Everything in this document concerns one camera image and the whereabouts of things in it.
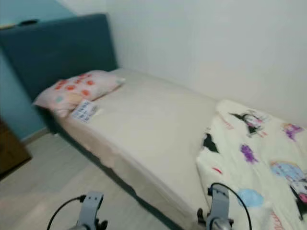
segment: floor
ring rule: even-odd
[[[104,193],[98,217],[108,230],[168,229],[61,137],[46,134],[27,148],[33,159],[0,181],[0,229],[44,230],[62,203],[90,190]],[[72,227],[80,207],[62,209],[51,229]]]

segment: pillow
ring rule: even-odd
[[[34,104],[66,117],[83,99],[93,101],[112,92],[125,79],[102,70],[93,70],[66,80],[59,80],[41,92]]]

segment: black cable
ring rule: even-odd
[[[223,186],[223,187],[229,189],[229,190],[230,190],[233,194],[235,194],[236,197],[241,201],[241,203],[243,204],[243,207],[244,207],[244,209],[245,209],[245,211],[246,211],[246,214],[247,214],[247,216],[248,216],[249,230],[252,230],[249,212],[248,212],[248,209],[247,209],[247,207],[245,206],[243,200],[241,199],[241,197],[239,197],[239,195],[238,195],[234,190],[232,190],[230,187],[228,187],[227,185],[222,184],[222,183],[213,183],[213,184],[211,185],[211,189],[213,189],[213,185],[215,185],[215,184],[219,184],[219,185],[221,185],[221,186]]]
[[[86,195],[81,195],[81,196],[78,196],[78,197],[75,197],[73,199],[70,199],[68,201],[66,201],[64,204],[62,204],[56,211],[55,213],[52,215],[49,223],[48,223],[48,227],[47,227],[47,230],[50,230],[50,227],[51,227],[51,224],[52,224],[52,221],[54,219],[54,217],[56,217],[57,213],[65,206],[67,205],[68,203],[72,202],[72,201],[75,201],[75,200],[80,200],[80,202],[82,203],[85,199]]]

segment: white bed sheet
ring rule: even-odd
[[[59,122],[139,197],[183,229],[196,229],[196,212],[208,205],[195,158],[217,101],[135,71],[114,73],[126,83],[96,100],[89,123]]]

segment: bed frame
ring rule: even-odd
[[[0,45],[32,102],[40,92],[59,79],[94,69],[112,71],[118,67],[105,14],[1,30]],[[170,229],[182,229],[139,198],[131,186],[75,141],[49,111],[38,107],[35,109],[52,133],[59,133]]]

